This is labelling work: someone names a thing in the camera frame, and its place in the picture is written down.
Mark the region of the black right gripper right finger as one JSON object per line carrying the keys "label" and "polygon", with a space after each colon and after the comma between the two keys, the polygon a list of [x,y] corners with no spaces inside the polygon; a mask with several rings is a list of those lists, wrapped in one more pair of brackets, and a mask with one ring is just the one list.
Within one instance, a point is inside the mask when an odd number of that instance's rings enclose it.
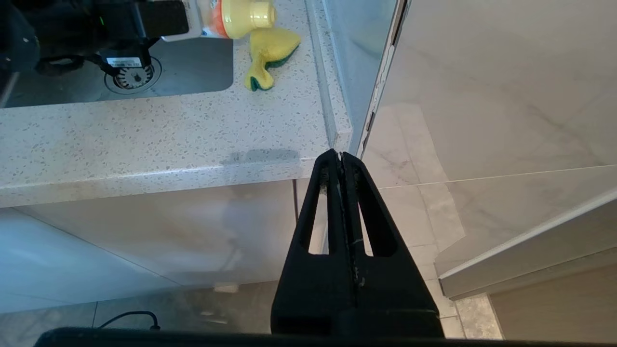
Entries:
{"label": "black right gripper right finger", "polygon": [[442,337],[439,310],[364,163],[341,156],[353,278],[364,336]]}

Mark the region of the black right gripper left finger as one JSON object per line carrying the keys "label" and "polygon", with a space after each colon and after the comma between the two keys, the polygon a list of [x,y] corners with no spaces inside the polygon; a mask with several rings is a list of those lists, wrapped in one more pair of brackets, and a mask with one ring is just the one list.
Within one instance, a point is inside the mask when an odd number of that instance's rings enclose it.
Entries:
{"label": "black right gripper left finger", "polygon": [[[330,149],[315,160],[271,309],[274,334],[334,334],[352,309],[353,276],[342,208],[341,163]],[[325,191],[328,254],[311,254],[318,200]]]}

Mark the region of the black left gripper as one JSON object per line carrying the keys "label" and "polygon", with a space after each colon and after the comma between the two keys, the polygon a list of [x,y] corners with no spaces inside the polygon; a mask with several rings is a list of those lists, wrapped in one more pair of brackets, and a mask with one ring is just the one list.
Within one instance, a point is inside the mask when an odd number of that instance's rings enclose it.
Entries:
{"label": "black left gripper", "polygon": [[34,31],[40,59],[87,56],[111,77],[122,68],[152,64],[160,37],[188,33],[181,0],[21,0],[19,11]]}

